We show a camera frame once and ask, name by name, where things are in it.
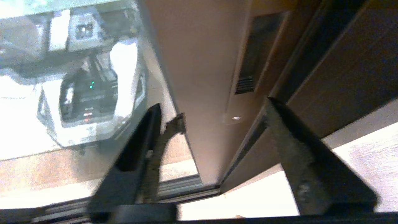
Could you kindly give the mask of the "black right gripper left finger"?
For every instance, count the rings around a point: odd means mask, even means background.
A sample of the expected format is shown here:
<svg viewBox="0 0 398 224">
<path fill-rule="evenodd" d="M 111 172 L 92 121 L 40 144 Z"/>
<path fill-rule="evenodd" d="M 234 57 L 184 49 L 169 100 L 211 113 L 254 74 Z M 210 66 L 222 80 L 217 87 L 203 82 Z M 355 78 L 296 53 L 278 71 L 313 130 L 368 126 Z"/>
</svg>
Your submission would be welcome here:
<svg viewBox="0 0 398 224">
<path fill-rule="evenodd" d="M 158 201 L 160 165 L 170 139 L 185 134 L 177 114 L 161 132 L 160 104 L 148 108 L 89 201 L 90 221 L 176 221 L 177 206 Z"/>
</svg>

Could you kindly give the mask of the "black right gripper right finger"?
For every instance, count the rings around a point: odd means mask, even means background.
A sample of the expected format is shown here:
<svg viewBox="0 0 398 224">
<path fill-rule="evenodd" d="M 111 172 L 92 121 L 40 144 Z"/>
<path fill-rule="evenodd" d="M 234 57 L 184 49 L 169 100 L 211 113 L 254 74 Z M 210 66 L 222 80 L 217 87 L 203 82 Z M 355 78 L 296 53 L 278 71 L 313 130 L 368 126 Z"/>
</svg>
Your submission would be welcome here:
<svg viewBox="0 0 398 224">
<path fill-rule="evenodd" d="M 267 123 L 301 215 L 372 213 L 377 194 L 285 104 L 267 98 Z"/>
</svg>

